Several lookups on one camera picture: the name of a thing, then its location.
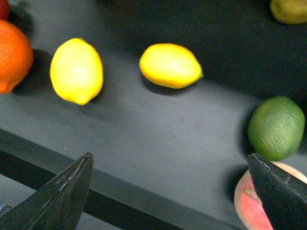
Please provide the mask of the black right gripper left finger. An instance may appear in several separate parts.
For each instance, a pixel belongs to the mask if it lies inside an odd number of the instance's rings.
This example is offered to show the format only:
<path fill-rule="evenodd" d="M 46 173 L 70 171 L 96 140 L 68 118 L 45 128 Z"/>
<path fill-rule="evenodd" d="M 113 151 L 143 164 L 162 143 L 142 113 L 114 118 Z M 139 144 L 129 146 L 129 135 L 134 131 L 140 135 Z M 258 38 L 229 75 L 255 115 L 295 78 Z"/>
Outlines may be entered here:
<path fill-rule="evenodd" d="M 93 173 L 86 153 L 25 201 L 3 214 L 2 230 L 74 230 L 86 203 Z"/>

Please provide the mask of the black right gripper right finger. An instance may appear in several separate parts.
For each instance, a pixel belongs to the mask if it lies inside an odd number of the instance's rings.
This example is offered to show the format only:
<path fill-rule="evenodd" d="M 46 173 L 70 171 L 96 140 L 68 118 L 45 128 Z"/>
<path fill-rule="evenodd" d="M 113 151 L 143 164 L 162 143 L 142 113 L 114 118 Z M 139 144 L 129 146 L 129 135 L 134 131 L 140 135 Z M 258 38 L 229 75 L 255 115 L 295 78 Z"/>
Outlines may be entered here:
<path fill-rule="evenodd" d="M 307 184 L 257 153 L 248 157 L 256 194 L 274 230 L 307 228 Z"/>

